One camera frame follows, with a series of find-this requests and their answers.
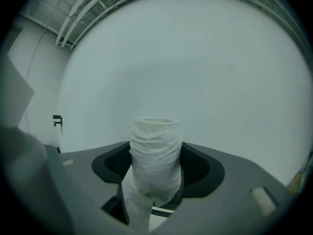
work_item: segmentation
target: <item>gray machine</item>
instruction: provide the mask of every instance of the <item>gray machine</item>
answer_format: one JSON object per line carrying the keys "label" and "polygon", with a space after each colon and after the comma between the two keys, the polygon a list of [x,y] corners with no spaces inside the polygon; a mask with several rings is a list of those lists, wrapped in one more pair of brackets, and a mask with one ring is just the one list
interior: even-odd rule
{"label": "gray machine", "polygon": [[[49,164],[52,174],[58,171],[60,176],[56,183],[62,188],[62,173],[65,173],[60,157],[63,161],[72,160],[72,164],[65,169],[76,186],[82,190],[92,202],[101,210],[110,199],[118,192],[118,184],[107,183],[102,180],[92,169],[92,162],[99,155],[125,146],[117,143],[96,149],[58,154],[53,147],[47,148]],[[210,149],[203,146],[189,144],[190,147],[219,161],[224,167],[222,183],[210,194],[201,198],[182,198],[180,205],[171,215],[171,218],[153,231],[153,234],[235,234],[248,233],[252,227],[263,227],[275,216],[263,217],[256,205],[250,190],[264,187],[277,205],[276,213],[290,202],[291,196],[286,188],[269,175],[257,164],[234,155]]]}

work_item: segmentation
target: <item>white strip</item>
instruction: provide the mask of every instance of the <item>white strip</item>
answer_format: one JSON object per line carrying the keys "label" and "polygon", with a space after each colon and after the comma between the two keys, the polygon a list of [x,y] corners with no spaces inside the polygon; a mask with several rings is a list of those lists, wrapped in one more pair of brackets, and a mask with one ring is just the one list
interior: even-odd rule
{"label": "white strip", "polygon": [[263,187],[252,189],[251,194],[263,216],[267,216],[275,211],[276,206]]}
{"label": "white strip", "polygon": [[167,212],[167,213],[174,213],[175,212],[173,210],[163,209],[163,208],[155,207],[155,206],[152,206],[152,209],[155,210],[155,211],[161,211],[161,212]]}
{"label": "white strip", "polygon": [[66,160],[63,160],[63,164],[64,165],[71,165],[75,163],[74,159],[66,159]]}

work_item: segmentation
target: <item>small white label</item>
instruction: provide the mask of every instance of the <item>small white label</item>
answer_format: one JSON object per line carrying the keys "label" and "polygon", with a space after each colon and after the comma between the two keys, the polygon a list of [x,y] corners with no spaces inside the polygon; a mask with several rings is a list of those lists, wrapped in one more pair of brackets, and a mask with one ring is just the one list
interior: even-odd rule
{"label": "small white label", "polygon": [[263,187],[254,188],[250,193],[263,216],[271,214],[276,209],[276,205]]}
{"label": "small white label", "polygon": [[63,164],[64,165],[71,165],[75,163],[75,161],[73,159],[66,159],[66,160],[63,160]]}

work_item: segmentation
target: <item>white wall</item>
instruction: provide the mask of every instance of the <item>white wall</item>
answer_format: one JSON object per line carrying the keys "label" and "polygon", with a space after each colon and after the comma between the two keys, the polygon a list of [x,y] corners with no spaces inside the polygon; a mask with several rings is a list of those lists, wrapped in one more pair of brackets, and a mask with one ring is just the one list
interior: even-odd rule
{"label": "white wall", "polygon": [[61,79],[70,57],[69,48],[56,46],[56,35],[27,22],[9,51],[9,57],[35,94],[20,122],[20,129],[30,132],[45,144],[59,146],[52,115],[57,114]]}
{"label": "white wall", "polygon": [[239,0],[138,0],[78,45],[59,98],[64,152],[129,140],[135,116],[250,159],[284,184],[313,143],[313,80],[292,39]]}

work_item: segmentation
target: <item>ceiling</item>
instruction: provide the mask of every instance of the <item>ceiling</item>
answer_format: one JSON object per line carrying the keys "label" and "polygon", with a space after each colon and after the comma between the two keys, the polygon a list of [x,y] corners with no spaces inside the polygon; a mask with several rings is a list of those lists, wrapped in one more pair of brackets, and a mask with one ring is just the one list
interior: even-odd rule
{"label": "ceiling", "polygon": [[[81,12],[84,6],[91,0],[85,0],[78,8],[70,22],[67,24],[62,36],[64,37],[69,27],[72,25],[76,16]],[[100,0],[92,9],[83,17],[78,25],[73,30],[68,41],[73,43],[84,28],[91,23],[103,10],[104,7],[100,3],[107,4],[109,0]],[[69,11],[74,6],[77,0],[28,0],[20,11],[20,15],[25,16],[43,26],[58,33]]]}
{"label": "ceiling", "polygon": [[[96,0],[84,0],[74,15],[68,17],[69,12],[77,1],[78,0],[28,0],[19,14],[59,34],[56,43],[58,43],[60,39],[59,43],[63,42],[63,47],[64,44],[67,43],[67,45],[73,48],[82,37],[105,16],[131,0],[99,0],[98,2],[96,2]],[[313,65],[312,48],[304,27],[285,0],[242,1],[248,2],[263,13],[266,13],[284,28],[297,43],[309,65]],[[87,4],[92,5],[90,10],[85,10],[87,11],[85,14],[84,8]],[[83,17],[81,19],[79,17],[76,18],[80,13]],[[69,22],[64,24],[66,18],[69,19]],[[61,30],[62,25],[66,25],[64,31]]]}

